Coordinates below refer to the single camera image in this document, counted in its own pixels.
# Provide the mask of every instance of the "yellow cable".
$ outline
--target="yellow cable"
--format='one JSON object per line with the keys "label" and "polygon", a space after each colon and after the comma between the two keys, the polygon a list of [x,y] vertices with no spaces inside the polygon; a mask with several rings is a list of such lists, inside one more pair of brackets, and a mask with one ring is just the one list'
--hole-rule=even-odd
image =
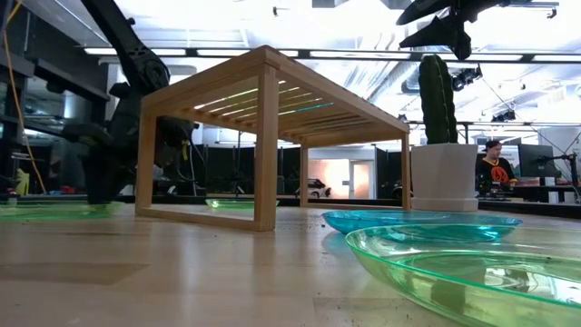
{"label": "yellow cable", "polygon": [[10,84],[12,85],[12,94],[15,98],[16,104],[16,111],[18,111],[18,122],[20,123],[20,128],[22,128],[23,137],[25,139],[26,149],[28,150],[28,155],[30,156],[30,162],[33,165],[34,172],[36,173],[36,177],[38,178],[38,182],[40,183],[40,187],[43,189],[43,193],[46,193],[46,189],[44,188],[43,178],[41,177],[40,173],[38,172],[38,168],[36,167],[36,162],[34,161],[33,151],[30,148],[30,144],[28,142],[28,135],[25,133],[25,118],[22,115],[22,108],[20,107],[20,101],[18,99],[18,92],[16,91],[16,84],[15,84],[15,75],[12,71],[12,59],[10,57],[10,49],[8,48],[8,33],[6,32],[8,29],[8,24],[10,20],[16,15],[18,8],[22,4],[22,0],[18,0],[16,3],[15,8],[12,10],[10,15],[8,16],[8,20],[6,21],[6,29],[4,31],[4,44],[6,50],[6,58],[8,61],[8,73],[10,74]]}

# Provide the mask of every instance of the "person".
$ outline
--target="person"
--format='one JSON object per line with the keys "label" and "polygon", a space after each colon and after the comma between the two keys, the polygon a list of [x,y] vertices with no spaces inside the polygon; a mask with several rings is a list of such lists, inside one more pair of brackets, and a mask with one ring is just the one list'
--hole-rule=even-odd
{"label": "person", "polygon": [[507,159],[500,157],[502,143],[499,141],[488,141],[486,144],[487,155],[477,163],[476,174],[490,182],[500,182],[514,185],[517,178],[512,171],[512,167]]}

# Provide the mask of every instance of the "white planter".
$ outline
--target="white planter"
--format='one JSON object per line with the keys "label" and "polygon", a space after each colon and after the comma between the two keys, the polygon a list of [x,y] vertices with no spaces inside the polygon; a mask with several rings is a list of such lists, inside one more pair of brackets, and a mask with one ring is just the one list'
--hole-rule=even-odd
{"label": "white planter", "polygon": [[411,148],[411,177],[414,210],[473,212],[475,144],[431,144]]}

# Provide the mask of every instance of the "potted cactus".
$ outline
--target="potted cactus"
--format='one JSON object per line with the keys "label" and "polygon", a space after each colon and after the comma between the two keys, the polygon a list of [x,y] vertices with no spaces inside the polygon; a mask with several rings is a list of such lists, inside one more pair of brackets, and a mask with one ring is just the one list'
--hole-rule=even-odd
{"label": "potted cactus", "polygon": [[437,55],[419,66],[419,94],[428,145],[411,149],[413,209],[476,211],[475,164],[478,146],[458,144],[454,92],[448,66]]}

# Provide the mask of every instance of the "wooden floor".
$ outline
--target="wooden floor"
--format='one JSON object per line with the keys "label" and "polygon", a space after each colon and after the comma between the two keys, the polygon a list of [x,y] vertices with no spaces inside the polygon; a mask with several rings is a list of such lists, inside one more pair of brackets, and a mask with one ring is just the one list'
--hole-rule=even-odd
{"label": "wooden floor", "polygon": [[370,277],[320,210],[278,208],[272,233],[132,212],[128,205],[113,219],[0,223],[0,325],[454,326]]}

